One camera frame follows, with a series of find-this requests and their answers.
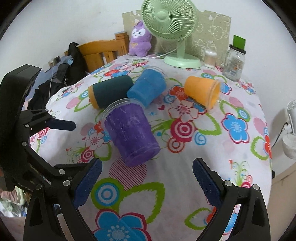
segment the fan stand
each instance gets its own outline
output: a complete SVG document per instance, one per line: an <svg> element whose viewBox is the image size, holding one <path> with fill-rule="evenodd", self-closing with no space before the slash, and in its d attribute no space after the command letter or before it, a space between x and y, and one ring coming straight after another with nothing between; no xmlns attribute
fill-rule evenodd
<svg viewBox="0 0 296 241"><path fill-rule="evenodd" d="M178 41L177 53L171 53L164 58L164 62L179 68L196 69L202 66L198 57L185 53L186 40Z"/></svg>

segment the stuffed animal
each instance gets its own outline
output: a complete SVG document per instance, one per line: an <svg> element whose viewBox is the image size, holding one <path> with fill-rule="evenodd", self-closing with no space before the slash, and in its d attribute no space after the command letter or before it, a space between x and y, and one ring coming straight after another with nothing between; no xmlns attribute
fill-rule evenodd
<svg viewBox="0 0 296 241"><path fill-rule="evenodd" d="M147 56L148 51L151 49L151 38L152 34L144 26L143 21L138 22L132 31L129 55L138 57Z"/></svg>

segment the black cable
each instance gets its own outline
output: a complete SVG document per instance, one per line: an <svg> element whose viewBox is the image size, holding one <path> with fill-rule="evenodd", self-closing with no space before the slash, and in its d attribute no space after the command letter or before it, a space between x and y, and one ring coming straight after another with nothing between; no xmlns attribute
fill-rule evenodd
<svg viewBox="0 0 296 241"><path fill-rule="evenodd" d="M276 138L276 142L272 145L271 148L273 148L273 147L275 146L275 144L277 143L277 141L278 141L278 139L279 139L281 133L282 133L283 130L284 130L284 126L287 126L287 125L288 125L288 122L286 122L286 123L283 125L283 127L281 128L281 132L279 133L278 137Z"/></svg>

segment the table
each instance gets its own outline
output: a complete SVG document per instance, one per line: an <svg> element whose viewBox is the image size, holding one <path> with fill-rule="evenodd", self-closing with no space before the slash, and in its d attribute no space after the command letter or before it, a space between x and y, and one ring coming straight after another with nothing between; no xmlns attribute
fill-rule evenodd
<svg viewBox="0 0 296 241"><path fill-rule="evenodd" d="M51 165L102 160L103 171L79 208L94 235L107 241L196 240L215 212L192 172L197 157L223 180L243 187L258 184L267 204L272 154L253 85L227 80L219 67L180 69L162 59L127 63L128 58L121 56L51 97L46 106L50 113L74 121L76 130L46 128L30 139L32 148ZM103 110L92 107L87 89L126 74L136 81L147 66L157 66L167 75L167 89L145 110L161 152L130 168L102 128ZM185 95L183 86L191 75L221 82L220 103L210 112ZM180 113L180 106L189 108L189 114ZM236 206L222 240L229 236L238 210Z"/></svg>

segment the purple cup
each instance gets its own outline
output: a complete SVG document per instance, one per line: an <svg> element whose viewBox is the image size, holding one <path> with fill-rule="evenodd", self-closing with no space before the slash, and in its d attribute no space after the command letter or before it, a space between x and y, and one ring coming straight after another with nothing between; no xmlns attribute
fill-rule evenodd
<svg viewBox="0 0 296 241"><path fill-rule="evenodd" d="M102 115L103 128L128 167L140 165L160 152L143 109L140 101L125 98L109 105Z"/></svg>

